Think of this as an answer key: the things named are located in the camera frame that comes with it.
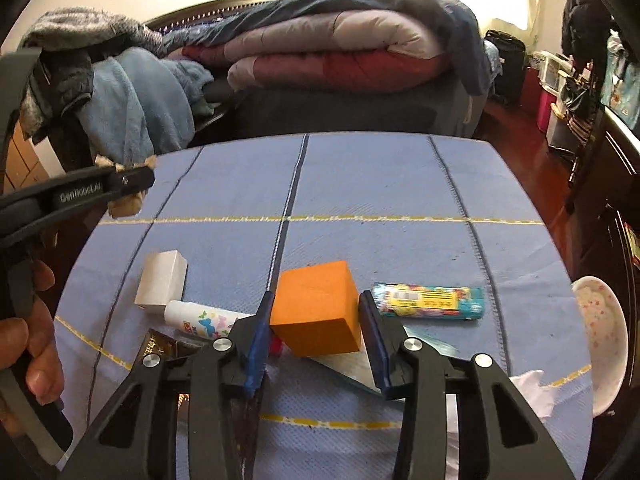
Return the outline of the person's left hand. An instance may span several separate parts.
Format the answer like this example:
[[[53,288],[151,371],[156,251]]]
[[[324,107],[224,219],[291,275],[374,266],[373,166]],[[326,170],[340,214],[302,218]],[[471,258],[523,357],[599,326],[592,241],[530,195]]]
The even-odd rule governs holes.
[[[26,372],[26,386],[41,405],[57,401],[64,389],[63,367],[55,345],[51,313],[38,294],[55,284],[52,270],[42,261],[32,262],[34,303],[32,314],[1,321],[1,368],[9,368],[27,351],[32,360]]]

